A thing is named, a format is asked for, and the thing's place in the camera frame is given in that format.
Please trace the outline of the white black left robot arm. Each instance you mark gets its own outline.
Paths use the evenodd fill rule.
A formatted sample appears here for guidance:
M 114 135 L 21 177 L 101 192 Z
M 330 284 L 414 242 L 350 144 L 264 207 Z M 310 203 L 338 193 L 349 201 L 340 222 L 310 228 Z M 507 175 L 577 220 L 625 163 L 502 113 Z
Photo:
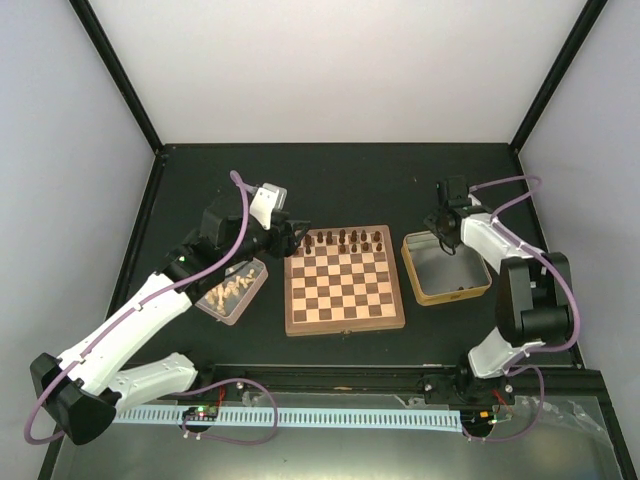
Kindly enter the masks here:
M 273 193 L 241 195 L 242 213 L 221 217 L 208 208 L 199 228 L 171 250 L 161 266 L 94 332 L 58 355 L 42 353 L 30 365 L 37 395 L 59 427 L 55 439 L 76 445 L 100 436 L 117 414 L 166 395 L 207 397 L 213 372 L 185 355 L 141 367 L 124 366 L 156 333 L 189 310 L 226 277 L 228 268 L 260 253 L 293 255 L 310 224 L 279 209 Z

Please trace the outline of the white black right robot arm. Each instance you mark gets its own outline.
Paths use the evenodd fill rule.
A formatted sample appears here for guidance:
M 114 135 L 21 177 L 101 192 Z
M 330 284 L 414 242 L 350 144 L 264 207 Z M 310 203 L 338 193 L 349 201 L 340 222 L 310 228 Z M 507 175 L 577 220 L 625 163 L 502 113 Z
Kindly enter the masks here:
M 491 209 L 475 197 L 478 189 L 463 176 L 439 181 L 438 206 L 425 219 L 445 253 L 468 247 L 498 275 L 496 325 L 456 368 L 456 394 L 469 404 L 484 401 L 530 354 L 571 349 L 581 326 L 568 258 L 532 246 L 499 218 L 530 195 Z

